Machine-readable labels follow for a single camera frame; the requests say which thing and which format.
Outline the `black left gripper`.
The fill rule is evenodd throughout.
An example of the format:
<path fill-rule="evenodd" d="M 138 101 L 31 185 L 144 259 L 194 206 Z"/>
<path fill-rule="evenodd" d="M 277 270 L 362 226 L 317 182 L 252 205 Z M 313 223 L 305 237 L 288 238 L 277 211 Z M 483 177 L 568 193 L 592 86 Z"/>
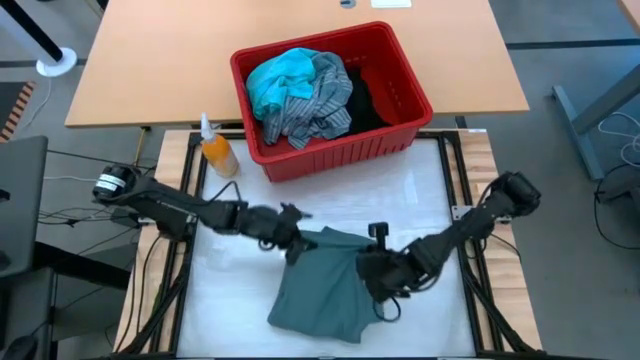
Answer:
<path fill-rule="evenodd" d="M 257 239 L 262 249 L 277 247 L 285 250 L 301 238 L 297 223 L 311 219 L 312 214 L 299 210 L 293 204 L 281 203 L 280 211 L 266 205 L 248 208 L 244 212 L 244 235 Z M 318 244 L 313 241 L 298 242 L 302 250 L 314 250 Z"/>

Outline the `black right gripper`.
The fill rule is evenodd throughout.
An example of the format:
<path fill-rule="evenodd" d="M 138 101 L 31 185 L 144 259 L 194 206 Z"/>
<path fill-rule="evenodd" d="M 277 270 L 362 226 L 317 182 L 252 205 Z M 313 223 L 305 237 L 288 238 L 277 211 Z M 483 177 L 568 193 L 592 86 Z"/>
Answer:
<path fill-rule="evenodd" d="M 419 272 L 406 254 L 369 246 L 356 256 L 356 269 L 373 300 L 383 303 L 415 288 Z"/>

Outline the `grey-green garment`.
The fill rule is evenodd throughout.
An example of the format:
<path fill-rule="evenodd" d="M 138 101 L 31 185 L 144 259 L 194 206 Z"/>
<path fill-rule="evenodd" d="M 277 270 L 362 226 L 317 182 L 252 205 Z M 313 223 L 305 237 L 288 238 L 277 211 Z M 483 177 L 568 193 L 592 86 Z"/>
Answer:
<path fill-rule="evenodd" d="M 357 272 L 357 256 L 375 248 L 375 240 L 330 227 L 301 235 L 314 247 L 285 267 L 267 317 L 270 325 L 358 344 L 369 325 L 400 319 L 384 316 L 384 306 L 374 301 Z"/>

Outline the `turquoise shirt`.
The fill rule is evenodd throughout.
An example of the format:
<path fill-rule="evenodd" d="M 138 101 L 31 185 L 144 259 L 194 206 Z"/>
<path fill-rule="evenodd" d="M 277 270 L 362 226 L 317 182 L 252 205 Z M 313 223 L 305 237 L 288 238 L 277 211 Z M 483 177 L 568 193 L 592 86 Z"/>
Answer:
<path fill-rule="evenodd" d="M 319 52 L 293 48 L 258 65 L 246 80 L 253 115 L 263 120 L 284 107 L 287 97 L 310 99 L 316 69 L 313 57 Z"/>

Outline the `red plastic laundry bin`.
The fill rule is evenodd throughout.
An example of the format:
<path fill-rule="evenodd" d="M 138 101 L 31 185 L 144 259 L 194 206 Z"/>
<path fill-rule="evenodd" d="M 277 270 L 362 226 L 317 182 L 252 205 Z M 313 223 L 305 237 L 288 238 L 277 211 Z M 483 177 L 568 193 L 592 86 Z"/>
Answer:
<path fill-rule="evenodd" d="M 246 81 L 259 64 L 295 47 L 329 51 L 361 71 L 372 107 L 387 126 L 338 140 L 312 140 L 296 150 L 284 138 L 268 145 L 266 127 L 253 116 Z M 268 179 L 282 182 L 408 148 L 433 117 L 420 83 L 390 25 L 370 22 L 236 51 L 231 69 L 252 160 Z"/>

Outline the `orange spray bottle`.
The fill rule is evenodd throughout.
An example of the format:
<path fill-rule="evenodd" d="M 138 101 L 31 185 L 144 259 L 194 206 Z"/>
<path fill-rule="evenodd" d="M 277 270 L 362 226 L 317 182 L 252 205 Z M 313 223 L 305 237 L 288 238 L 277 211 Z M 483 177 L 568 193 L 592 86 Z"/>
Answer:
<path fill-rule="evenodd" d="M 200 117 L 202 154 L 209 165 L 221 177 L 233 177 L 239 169 L 239 162 L 226 138 L 216 133 L 205 112 Z"/>

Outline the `grey striped garment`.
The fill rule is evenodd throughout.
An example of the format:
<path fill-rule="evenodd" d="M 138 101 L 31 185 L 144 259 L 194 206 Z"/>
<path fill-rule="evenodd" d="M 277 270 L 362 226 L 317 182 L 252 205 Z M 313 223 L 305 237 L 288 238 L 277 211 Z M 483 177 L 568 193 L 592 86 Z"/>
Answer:
<path fill-rule="evenodd" d="M 316 79 L 310 99 L 289 96 L 281 110 L 256 119 L 262 123 L 266 144 L 274 145 L 285 137 L 300 150 L 314 138 L 331 140 L 349 130 L 351 117 L 345 106 L 353 87 L 342 59 L 331 52 L 319 52 L 313 64 Z"/>

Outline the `black garment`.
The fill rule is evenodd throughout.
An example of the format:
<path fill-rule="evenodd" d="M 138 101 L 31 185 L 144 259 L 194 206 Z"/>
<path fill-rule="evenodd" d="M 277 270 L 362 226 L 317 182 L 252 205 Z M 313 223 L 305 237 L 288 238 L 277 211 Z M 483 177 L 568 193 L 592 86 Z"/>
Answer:
<path fill-rule="evenodd" d="M 347 75 L 353 87 L 345 106 L 351 117 L 351 123 L 343 137 L 389 127 L 390 124 L 383 120 L 374 107 L 372 95 L 366 81 L 362 78 L 361 69 L 348 69 Z"/>

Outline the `tan wooden desk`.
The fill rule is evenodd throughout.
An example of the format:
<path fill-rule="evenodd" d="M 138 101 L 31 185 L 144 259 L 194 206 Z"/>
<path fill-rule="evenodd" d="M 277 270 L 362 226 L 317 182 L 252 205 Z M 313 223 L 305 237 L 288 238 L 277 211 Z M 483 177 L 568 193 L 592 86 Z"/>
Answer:
<path fill-rule="evenodd" d="M 66 125 L 236 120 L 234 52 L 371 21 L 392 27 L 436 113 L 528 109 L 488 0 L 110 0 Z"/>
<path fill-rule="evenodd" d="M 632 27 L 640 33 L 640 0 L 617 0 Z"/>

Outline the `grey metal desk leg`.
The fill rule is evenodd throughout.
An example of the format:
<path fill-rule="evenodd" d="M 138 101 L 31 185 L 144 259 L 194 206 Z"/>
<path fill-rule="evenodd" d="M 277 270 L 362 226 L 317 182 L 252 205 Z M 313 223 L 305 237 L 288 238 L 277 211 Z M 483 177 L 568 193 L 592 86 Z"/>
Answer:
<path fill-rule="evenodd" d="M 592 180 L 604 177 L 589 132 L 607 116 L 640 94 L 640 64 L 616 82 L 611 88 L 578 112 L 562 86 L 553 86 L 551 98 L 568 128 L 568 133 Z"/>

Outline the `dark grey panel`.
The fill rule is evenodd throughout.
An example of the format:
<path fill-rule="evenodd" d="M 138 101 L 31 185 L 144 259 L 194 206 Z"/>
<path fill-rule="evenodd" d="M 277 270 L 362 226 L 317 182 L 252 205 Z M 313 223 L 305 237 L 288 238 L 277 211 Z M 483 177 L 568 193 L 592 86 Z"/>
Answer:
<path fill-rule="evenodd" d="M 0 278 L 31 268 L 47 146 L 45 136 L 0 144 Z"/>

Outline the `white floor stand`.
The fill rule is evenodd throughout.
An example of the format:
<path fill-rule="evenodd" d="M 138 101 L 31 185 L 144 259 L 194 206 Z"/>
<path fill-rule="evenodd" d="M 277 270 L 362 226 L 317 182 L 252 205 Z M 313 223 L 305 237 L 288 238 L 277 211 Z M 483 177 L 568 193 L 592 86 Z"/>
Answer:
<path fill-rule="evenodd" d="M 0 0 L 0 26 L 35 56 L 36 71 L 41 76 L 59 77 L 77 65 L 77 53 L 57 45 L 16 0 Z"/>

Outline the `orange black striped mat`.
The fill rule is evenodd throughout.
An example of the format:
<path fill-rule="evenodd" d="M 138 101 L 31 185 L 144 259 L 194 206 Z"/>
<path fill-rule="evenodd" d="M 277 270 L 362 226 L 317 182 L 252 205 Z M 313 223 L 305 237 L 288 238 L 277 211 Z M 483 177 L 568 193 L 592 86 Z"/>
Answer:
<path fill-rule="evenodd" d="M 0 82 L 0 143 L 13 137 L 35 86 L 33 81 Z"/>

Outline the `black aluminium table frame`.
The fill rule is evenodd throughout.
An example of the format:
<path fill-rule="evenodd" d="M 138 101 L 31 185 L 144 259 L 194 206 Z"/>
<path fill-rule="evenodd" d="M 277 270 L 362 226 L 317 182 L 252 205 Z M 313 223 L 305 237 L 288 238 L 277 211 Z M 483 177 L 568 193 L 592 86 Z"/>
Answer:
<path fill-rule="evenodd" d="M 497 175 L 488 135 L 424 133 L 402 152 L 281 183 L 269 181 L 244 140 L 238 194 L 251 204 L 292 203 L 309 213 L 303 227 L 365 235 L 370 223 L 389 225 L 387 243 L 400 249 L 446 228 L 452 204 L 475 203 Z M 163 321 L 161 350 L 181 357 L 469 357 L 492 348 L 488 317 L 469 299 L 460 255 L 447 261 L 428 291 L 385 306 L 386 321 L 368 326 L 358 344 L 312 338 L 271 326 L 267 317 L 285 266 L 280 252 L 255 241 L 199 228 L 180 323 Z"/>

